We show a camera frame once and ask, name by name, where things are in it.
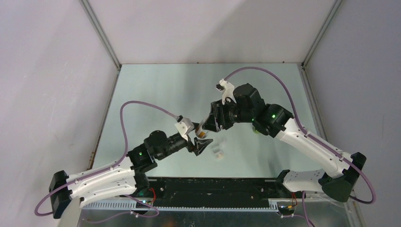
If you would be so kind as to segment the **white pill bottle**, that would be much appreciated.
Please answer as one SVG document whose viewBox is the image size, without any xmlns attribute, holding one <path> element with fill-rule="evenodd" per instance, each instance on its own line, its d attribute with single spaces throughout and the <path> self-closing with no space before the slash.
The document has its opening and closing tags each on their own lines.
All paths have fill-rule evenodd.
<svg viewBox="0 0 401 227">
<path fill-rule="evenodd" d="M 207 132 L 203 129 L 203 125 L 206 119 L 203 119 L 200 123 L 195 126 L 195 135 L 199 139 L 205 139 L 207 137 Z"/>
</svg>

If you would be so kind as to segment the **green pill bottle black label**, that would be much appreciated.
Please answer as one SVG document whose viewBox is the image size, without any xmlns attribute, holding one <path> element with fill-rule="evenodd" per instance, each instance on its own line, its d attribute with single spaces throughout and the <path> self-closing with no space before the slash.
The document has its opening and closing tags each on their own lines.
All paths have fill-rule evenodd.
<svg viewBox="0 0 401 227">
<path fill-rule="evenodd" d="M 256 129 L 255 127 L 252 127 L 252 131 L 253 131 L 255 134 L 259 134 L 259 132 L 257 131 L 257 129 Z"/>
</svg>

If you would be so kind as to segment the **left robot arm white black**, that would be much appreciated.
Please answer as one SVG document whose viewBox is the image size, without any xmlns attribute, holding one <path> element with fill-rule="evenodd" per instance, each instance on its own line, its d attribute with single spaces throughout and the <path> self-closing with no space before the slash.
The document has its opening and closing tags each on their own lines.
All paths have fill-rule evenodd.
<svg viewBox="0 0 401 227">
<path fill-rule="evenodd" d="M 163 131 L 154 131 L 142 144 L 128 151 L 122 161 L 77 174 L 58 171 L 49 186 L 52 216 L 60 219 L 74 198 L 79 198 L 80 206 L 84 207 L 114 196 L 144 197 L 150 188 L 145 173 L 156 168 L 158 160 L 183 148 L 198 156 L 212 142 L 213 139 L 185 139 L 179 133 L 168 137 Z"/>
</svg>

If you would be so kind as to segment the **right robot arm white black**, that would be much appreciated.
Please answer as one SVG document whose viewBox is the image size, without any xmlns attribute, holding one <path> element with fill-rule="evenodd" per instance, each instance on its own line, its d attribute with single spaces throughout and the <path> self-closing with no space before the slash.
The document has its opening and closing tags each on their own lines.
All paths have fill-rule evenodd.
<svg viewBox="0 0 401 227">
<path fill-rule="evenodd" d="M 235 123 L 251 123 L 265 136 L 291 145 L 317 162 L 321 169 L 297 172 L 283 170 L 276 179 L 275 192 L 286 198 L 293 192 L 324 193 L 338 202 L 347 202 L 361 175 L 366 157 L 349 154 L 298 125 L 294 115 L 278 104 L 266 104 L 250 84 L 234 87 L 223 81 L 217 85 L 222 99 L 210 104 L 208 117 L 200 123 L 203 131 L 220 132 Z"/>
</svg>

